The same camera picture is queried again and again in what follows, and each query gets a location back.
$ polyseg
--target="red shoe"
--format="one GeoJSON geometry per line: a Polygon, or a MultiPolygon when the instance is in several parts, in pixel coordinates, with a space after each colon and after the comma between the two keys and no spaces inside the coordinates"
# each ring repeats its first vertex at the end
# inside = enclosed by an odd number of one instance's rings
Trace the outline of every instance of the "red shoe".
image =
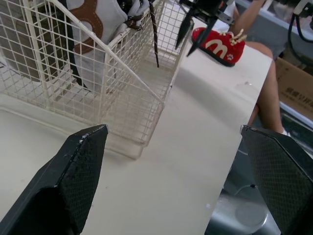
{"type": "MultiPolygon", "coordinates": [[[[192,32],[192,41],[195,41],[204,30],[204,27],[196,28],[192,32]]],[[[243,30],[234,36],[232,32],[219,33],[212,30],[199,48],[222,65],[233,67],[244,52],[243,40],[246,35],[242,36],[242,32],[243,30]]]]}

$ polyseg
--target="shoelace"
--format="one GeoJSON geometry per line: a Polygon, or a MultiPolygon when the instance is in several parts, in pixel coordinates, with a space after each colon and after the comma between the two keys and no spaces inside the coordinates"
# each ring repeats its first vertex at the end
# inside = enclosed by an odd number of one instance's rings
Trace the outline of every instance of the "shoelace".
{"type": "Polygon", "coordinates": [[[226,34],[230,34],[231,38],[230,40],[230,44],[233,46],[239,42],[242,42],[244,39],[246,39],[246,35],[242,35],[242,33],[244,32],[244,30],[240,30],[239,34],[237,36],[234,36],[233,32],[221,32],[220,35],[226,36],[226,34]]]}

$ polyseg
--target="bare leg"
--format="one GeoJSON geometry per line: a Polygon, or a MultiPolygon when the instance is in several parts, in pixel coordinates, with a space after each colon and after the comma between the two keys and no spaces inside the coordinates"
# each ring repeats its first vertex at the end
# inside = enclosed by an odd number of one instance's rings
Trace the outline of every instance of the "bare leg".
{"type": "MultiPolygon", "coordinates": [[[[258,50],[270,58],[273,58],[270,49],[261,43],[246,42],[246,45],[258,50]]],[[[284,128],[280,119],[278,85],[274,61],[272,61],[269,68],[268,75],[257,100],[257,105],[260,108],[259,116],[264,128],[283,133],[284,128]]]]}

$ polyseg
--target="white sneaker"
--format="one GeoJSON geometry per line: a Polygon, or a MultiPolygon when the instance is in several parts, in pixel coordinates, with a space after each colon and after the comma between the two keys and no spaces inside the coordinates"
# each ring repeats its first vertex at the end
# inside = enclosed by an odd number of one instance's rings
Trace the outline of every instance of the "white sneaker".
{"type": "MultiPolygon", "coordinates": [[[[120,8],[116,0],[60,0],[60,2],[93,31],[102,42],[108,44],[117,28],[127,20],[126,13],[120,8]]],[[[93,49],[94,41],[75,24],[72,24],[74,42],[73,69],[76,79],[82,79],[82,85],[89,90],[99,93],[104,73],[105,52],[93,49]]]]}

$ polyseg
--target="white tabletop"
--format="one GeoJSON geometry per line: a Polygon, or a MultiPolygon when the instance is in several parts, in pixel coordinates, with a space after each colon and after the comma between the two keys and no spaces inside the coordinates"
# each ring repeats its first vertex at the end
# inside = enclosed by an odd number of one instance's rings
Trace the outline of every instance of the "white tabletop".
{"type": "MultiPolygon", "coordinates": [[[[269,65],[248,47],[233,68],[200,51],[185,58],[141,158],[105,152],[83,234],[202,235],[269,65]]],[[[66,136],[4,110],[0,122],[1,219],[66,136]]]]}

